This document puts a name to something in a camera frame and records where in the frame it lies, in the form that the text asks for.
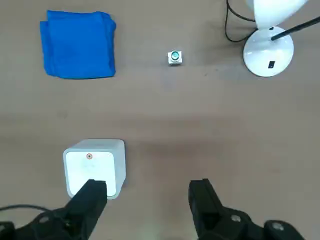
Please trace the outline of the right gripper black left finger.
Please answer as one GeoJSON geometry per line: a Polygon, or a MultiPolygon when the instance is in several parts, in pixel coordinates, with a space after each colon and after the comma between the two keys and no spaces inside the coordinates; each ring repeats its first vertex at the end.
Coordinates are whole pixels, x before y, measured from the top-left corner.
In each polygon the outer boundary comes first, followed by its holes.
{"type": "Polygon", "coordinates": [[[1,207],[1,211],[35,209],[41,213],[19,228],[16,228],[11,221],[1,221],[0,238],[2,240],[87,240],[107,201],[106,182],[89,179],[61,208],[48,209],[32,204],[1,207]]]}

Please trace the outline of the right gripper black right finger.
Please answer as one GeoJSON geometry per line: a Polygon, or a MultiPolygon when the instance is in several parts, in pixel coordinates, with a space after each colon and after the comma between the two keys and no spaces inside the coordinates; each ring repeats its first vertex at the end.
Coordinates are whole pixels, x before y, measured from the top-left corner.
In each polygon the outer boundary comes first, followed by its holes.
{"type": "Polygon", "coordinates": [[[223,206],[207,178],[192,180],[188,202],[199,240],[303,240],[298,230],[282,220],[255,224],[240,210],[223,206]]]}

